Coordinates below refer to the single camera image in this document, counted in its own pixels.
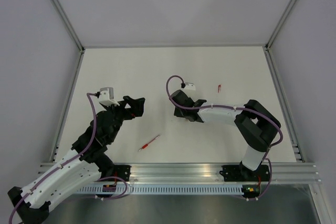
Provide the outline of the red thin pen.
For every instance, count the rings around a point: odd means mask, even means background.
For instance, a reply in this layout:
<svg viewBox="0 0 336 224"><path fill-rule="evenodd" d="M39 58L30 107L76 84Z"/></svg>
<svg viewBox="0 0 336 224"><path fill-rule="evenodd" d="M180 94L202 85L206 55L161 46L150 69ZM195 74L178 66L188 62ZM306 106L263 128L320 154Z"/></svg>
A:
<svg viewBox="0 0 336 224"><path fill-rule="evenodd" d="M147 142L146 144L144 144L143 146L141 146L138 150L138 152L144 150L145 148L147 148L152 142L154 142L155 140L157 140L161 135L157 135L156 137L154 137L153 139L151 139L149 142Z"/></svg>

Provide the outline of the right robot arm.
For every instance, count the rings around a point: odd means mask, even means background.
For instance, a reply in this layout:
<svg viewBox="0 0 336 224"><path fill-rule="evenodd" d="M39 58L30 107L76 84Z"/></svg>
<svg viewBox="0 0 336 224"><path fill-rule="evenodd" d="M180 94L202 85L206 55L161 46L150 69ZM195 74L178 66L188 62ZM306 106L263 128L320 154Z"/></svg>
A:
<svg viewBox="0 0 336 224"><path fill-rule="evenodd" d="M248 145L237 166L240 177L245 181L262 176L263 160L271 147L283 140L280 122L256 100L249 100L238 107L207 104L202 99L193 101L182 90L175 91L170 100L175 105L175 117L198 123L224 123L238 128Z"/></svg>

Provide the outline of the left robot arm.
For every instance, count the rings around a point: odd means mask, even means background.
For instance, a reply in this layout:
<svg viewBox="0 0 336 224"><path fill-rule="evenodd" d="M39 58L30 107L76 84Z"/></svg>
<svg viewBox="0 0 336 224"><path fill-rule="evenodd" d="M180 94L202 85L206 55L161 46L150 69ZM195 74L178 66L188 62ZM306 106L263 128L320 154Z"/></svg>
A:
<svg viewBox="0 0 336 224"><path fill-rule="evenodd" d="M145 98L124 96L119 102L101 101L103 111L93 111L86 131L72 144L63 158L35 181L13 187L8 196L23 223L43 223L49 214L83 186L110 180L114 163L105 154L124 121L141 117Z"/></svg>

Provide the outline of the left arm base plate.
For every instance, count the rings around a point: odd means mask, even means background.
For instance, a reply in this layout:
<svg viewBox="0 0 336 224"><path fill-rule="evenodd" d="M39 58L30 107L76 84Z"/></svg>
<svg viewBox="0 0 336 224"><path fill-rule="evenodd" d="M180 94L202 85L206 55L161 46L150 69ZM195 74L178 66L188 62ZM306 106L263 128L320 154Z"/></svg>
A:
<svg viewBox="0 0 336 224"><path fill-rule="evenodd" d="M105 173L105 175L102 177L116 176L128 182L130 175L131 175L130 165L114 165L112 168L109 168L108 171Z"/></svg>

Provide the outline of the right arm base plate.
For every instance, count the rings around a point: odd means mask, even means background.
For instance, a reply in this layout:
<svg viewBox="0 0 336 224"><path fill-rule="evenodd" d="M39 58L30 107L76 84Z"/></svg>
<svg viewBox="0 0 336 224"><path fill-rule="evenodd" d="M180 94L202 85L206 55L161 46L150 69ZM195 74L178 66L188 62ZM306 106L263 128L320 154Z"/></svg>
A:
<svg viewBox="0 0 336 224"><path fill-rule="evenodd" d="M270 179L268 165L260 165L255 171L243 165L223 165L219 174L223 176L225 182L268 182Z"/></svg>

